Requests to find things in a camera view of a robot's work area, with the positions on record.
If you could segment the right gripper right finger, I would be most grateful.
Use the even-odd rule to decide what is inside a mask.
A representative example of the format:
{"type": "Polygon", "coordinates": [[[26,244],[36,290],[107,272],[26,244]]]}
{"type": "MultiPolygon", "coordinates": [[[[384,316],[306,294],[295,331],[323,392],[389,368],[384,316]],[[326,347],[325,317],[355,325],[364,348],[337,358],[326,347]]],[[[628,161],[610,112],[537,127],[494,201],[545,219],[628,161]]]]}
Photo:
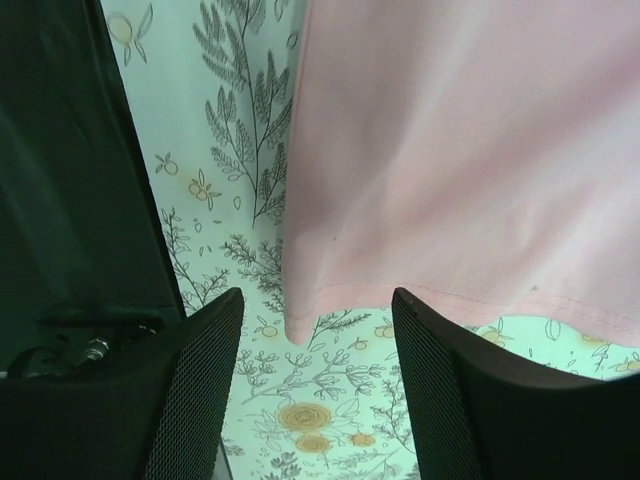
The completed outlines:
{"type": "Polygon", "coordinates": [[[638,478],[638,375],[603,381],[541,365],[404,288],[392,319],[421,478],[638,478]]]}

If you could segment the pink t shirt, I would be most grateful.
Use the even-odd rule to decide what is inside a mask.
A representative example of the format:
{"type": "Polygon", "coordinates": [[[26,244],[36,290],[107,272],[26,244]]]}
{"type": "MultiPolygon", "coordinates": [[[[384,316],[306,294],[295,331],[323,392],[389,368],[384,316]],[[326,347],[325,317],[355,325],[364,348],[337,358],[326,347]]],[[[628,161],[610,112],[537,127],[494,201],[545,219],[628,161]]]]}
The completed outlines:
{"type": "Polygon", "coordinates": [[[639,5],[311,1],[285,331],[403,287],[483,326],[639,343],[639,5]]]}

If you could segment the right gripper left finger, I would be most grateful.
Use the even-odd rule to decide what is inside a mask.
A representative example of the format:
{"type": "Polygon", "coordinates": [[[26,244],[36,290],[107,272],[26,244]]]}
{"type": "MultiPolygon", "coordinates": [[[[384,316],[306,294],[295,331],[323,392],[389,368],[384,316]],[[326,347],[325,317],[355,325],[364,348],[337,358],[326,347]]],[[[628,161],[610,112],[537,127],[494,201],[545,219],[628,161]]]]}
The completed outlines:
{"type": "Polygon", "coordinates": [[[1,382],[5,479],[211,479],[244,317],[232,288],[167,326],[63,311],[1,382]]]}

